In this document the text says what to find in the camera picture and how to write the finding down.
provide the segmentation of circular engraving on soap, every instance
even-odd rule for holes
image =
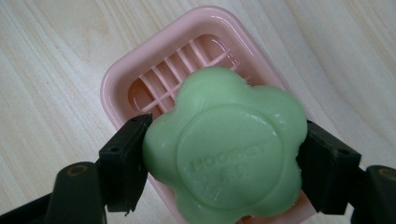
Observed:
[[[271,122],[237,105],[199,115],[185,127],[177,145],[183,184],[200,202],[224,209],[252,205],[270,193],[283,160]]]

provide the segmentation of table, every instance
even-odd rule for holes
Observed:
[[[100,103],[107,68],[198,6],[230,10],[320,126],[361,167],[396,167],[392,0],[0,1],[0,214],[51,191],[59,170],[96,161],[115,133]],[[348,223],[316,215],[305,223]],[[150,184],[109,223],[175,223]]]

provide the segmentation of wooden table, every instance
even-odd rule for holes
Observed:
[[[203,6],[246,26],[319,125],[361,167],[396,167],[396,2],[0,1],[0,214],[51,191],[70,163],[95,161],[115,133],[100,103],[107,68]],[[317,215],[306,223],[348,223]],[[109,223],[175,223],[150,184],[135,214]]]

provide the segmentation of flower-shaped soap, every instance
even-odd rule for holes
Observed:
[[[235,223],[295,203],[302,185],[295,157],[306,132],[289,93],[208,67],[184,81],[174,109],[148,128],[143,156],[190,223]]]

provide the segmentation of soap dish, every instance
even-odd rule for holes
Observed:
[[[214,65],[235,71],[250,85],[287,90],[234,15],[219,7],[198,7],[107,70],[101,87],[102,106],[117,130],[137,115],[151,113],[156,119],[172,109],[178,88],[189,74]],[[172,190],[152,176],[148,179],[178,223],[187,223],[177,211]],[[279,219],[283,223],[299,223],[314,214],[303,193],[297,204],[283,216],[254,217],[249,223]]]

